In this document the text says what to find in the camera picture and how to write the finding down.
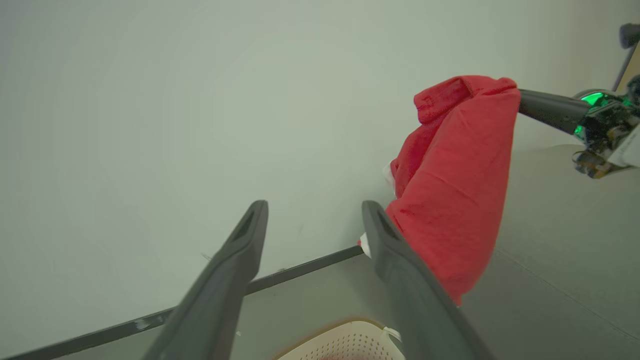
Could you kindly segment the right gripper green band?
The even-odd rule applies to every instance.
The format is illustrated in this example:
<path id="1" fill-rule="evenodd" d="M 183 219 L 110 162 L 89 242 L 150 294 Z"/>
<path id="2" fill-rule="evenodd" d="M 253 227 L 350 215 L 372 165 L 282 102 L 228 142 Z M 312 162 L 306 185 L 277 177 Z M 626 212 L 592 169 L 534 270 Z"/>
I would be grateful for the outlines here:
<path id="1" fill-rule="evenodd" d="M 585 149 L 574 153 L 574 168 L 592 179 L 640 166 L 640 76 L 626 93 L 581 91 L 574 98 L 519 89 L 519 114 L 574 135 Z"/>

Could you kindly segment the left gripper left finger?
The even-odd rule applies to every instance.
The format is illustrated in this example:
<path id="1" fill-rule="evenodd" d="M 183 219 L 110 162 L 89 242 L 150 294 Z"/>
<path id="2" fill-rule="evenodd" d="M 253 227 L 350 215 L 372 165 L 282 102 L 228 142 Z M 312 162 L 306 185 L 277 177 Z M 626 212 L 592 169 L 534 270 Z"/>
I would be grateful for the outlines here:
<path id="1" fill-rule="evenodd" d="M 228 360 L 249 284 L 258 275 L 269 218 L 254 201 L 144 354 L 146 360 Z"/>

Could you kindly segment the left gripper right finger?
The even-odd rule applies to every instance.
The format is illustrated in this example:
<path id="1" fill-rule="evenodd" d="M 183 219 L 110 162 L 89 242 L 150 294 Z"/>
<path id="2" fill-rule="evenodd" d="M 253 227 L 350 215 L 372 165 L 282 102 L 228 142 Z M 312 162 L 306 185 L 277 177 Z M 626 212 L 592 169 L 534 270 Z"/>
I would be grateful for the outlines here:
<path id="1" fill-rule="evenodd" d="M 384 208 L 362 202 L 372 264 L 384 283 L 407 360 L 493 360 L 494 355 Z"/>

